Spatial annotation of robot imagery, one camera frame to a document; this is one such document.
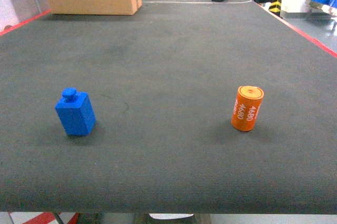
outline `white line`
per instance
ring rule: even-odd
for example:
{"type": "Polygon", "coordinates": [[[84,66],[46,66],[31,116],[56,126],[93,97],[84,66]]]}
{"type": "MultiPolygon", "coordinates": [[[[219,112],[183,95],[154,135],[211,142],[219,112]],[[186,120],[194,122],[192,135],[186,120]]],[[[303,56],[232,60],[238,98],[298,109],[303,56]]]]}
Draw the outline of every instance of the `white line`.
{"type": "MultiPolygon", "coordinates": [[[[228,2],[224,4],[245,4],[249,3],[250,1],[244,1],[244,2],[228,2]]],[[[153,4],[153,3],[158,3],[158,4],[220,4],[219,2],[175,2],[175,1],[148,1],[148,2],[143,2],[143,4],[153,4]]]]}
{"type": "Polygon", "coordinates": [[[12,212],[11,217],[14,224],[22,224],[41,214],[43,212],[12,212]]]}
{"type": "Polygon", "coordinates": [[[68,223],[75,215],[75,212],[61,212],[58,216],[64,223],[68,223]]]}

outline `white object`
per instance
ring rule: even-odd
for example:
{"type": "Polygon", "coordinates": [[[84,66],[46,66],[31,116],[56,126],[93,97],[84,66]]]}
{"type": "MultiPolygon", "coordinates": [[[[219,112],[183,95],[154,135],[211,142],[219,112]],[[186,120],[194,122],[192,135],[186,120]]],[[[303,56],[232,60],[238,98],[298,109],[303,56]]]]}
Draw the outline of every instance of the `white object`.
{"type": "Polygon", "coordinates": [[[153,219],[157,220],[173,220],[173,219],[182,219],[193,216],[194,214],[178,214],[178,213],[150,213],[150,216],[153,219]]]}

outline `blue cap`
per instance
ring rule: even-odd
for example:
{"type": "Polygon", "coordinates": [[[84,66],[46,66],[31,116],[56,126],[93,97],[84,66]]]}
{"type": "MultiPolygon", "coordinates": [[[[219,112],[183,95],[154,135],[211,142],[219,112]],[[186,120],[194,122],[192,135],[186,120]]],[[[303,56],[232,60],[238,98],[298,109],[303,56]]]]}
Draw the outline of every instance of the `blue cap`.
{"type": "Polygon", "coordinates": [[[66,88],[62,92],[62,97],[64,97],[67,101],[71,101],[75,99],[76,88],[66,88]]]}

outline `red edge strip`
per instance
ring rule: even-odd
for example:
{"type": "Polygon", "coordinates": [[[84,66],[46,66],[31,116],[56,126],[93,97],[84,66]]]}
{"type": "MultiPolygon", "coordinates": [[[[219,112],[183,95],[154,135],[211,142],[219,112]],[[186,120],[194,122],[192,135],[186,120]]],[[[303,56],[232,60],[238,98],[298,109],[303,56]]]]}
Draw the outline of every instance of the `red edge strip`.
{"type": "Polygon", "coordinates": [[[294,30],[295,32],[297,32],[298,34],[302,35],[304,38],[306,38],[308,41],[314,43],[316,46],[318,46],[320,49],[326,51],[327,53],[331,54],[333,57],[337,58],[337,53],[333,50],[331,50],[330,48],[328,48],[327,46],[325,46],[323,43],[321,43],[320,41],[316,40],[315,38],[311,37],[309,34],[303,32],[302,30],[298,29],[297,27],[289,24],[287,21],[281,19],[280,17],[276,16],[275,14],[271,13],[270,11],[267,11],[266,9],[264,9],[266,12],[268,12],[269,14],[271,14],[273,17],[277,18],[279,21],[281,21],[283,24],[285,24],[286,26],[290,27],[292,30],[294,30]]]}
{"type": "Polygon", "coordinates": [[[50,12],[51,12],[51,10],[49,9],[49,10],[43,12],[43,13],[40,13],[40,14],[36,15],[35,17],[29,18],[29,19],[27,19],[27,20],[25,20],[25,21],[23,21],[23,22],[21,22],[21,23],[19,23],[17,25],[14,25],[11,28],[8,28],[7,30],[4,30],[4,31],[0,32],[0,36],[4,35],[6,33],[9,33],[10,31],[15,30],[15,29],[17,29],[17,28],[19,28],[19,27],[21,27],[21,26],[23,26],[23,25],[25,25],[25,24],[33,21],[33,20],[36,20],[39,17],[42,17],[42,16],[50,13],[50,12]]]}
{"type": "Polygon", "coordinates": [[[78,213],[76,213],[71,220],[68,222],[68,224],[76,224],[78,220],[78,213]]]}

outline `red floor marking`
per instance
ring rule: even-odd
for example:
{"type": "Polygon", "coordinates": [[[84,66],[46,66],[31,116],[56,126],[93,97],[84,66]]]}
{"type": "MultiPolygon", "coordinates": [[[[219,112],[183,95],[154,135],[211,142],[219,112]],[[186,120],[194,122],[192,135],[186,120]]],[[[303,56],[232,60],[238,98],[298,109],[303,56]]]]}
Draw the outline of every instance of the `red floor marking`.
{"type": "Polygon", "coordinates": [[[42,16],[50,13],[50,12],[51,12],[51,10],[49,9],[49,10],[43,12],[43,13],[40,13],[40,14],[36,15],[35,17],[29,18],[29,19],[27,19],[27,20],[25,20],[25,21],[23,21],[23,22],[21,22],[21,23],[19,23],[17,25],[14,25],[11,28],[8,28],[7,30],[4,30],[4,31],[0,32],[0,36],[4,35],[6,33],[9,33],[10,31],[15,30],[15,29],[17,29],[17,28],[19,28],[19,27],[21,27],[21,26],[23,26],[23,25],[25,25],[25,24],[33,21],[33,20],[36,20],[39,17],[42,17],[42,16]]]}

